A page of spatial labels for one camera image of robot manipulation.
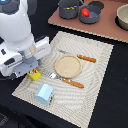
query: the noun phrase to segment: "small yellow object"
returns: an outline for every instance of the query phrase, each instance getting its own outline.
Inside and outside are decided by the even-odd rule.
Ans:
[[[27,73],[34,81],[37,81],[40,77],[41,74],[36,70],[33,69],[29,73]]]

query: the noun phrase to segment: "red object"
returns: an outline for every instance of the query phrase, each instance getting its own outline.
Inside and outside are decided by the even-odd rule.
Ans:
[[[84,8],[81,10],[81,15],[89,17],[89,10],[87,8]]]
[[[36,69],[33,69],[33,71],[34,71],[35,73],[37,73]]]

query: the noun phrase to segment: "black countertop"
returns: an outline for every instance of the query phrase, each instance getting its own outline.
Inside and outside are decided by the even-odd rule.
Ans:
[[[128,44],[48,24],[48,19],[57,9],[58,2],[59,0],[38,0],[37,11],[30,17],[35,39],[47,35],[52,41],[58,31],[64,31],[114,45],[89,128],[128,128]],[[24,76],[14,80],[0,81],[1,105],[33,117],[52,128],[78,128],[47,111],[12,96],[11,94],[23,78]]]

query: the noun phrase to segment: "round plate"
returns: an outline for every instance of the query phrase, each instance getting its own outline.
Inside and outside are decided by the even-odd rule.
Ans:
[[[55,62],[55,70],[62,77],[72,78],[82,70],[79,58],[72,55],[65,55]]]

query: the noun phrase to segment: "cooking pot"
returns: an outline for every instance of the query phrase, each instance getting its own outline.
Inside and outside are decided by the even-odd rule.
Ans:
[[[93,24],[99,21],[101,10],[97,6],[93,5],[86,5],[82,0],[79,0],[82,4],[83,7],[79,11],[79,19],[81,22],[86,23],[86,24]],[[81,14],[81,10],[87,8],[89,10],[89,17],[83,16]]]
[[[64,19],[72,19],[77,17],[79,11],[78,0],[60,0],[58,5],[60,17]]]

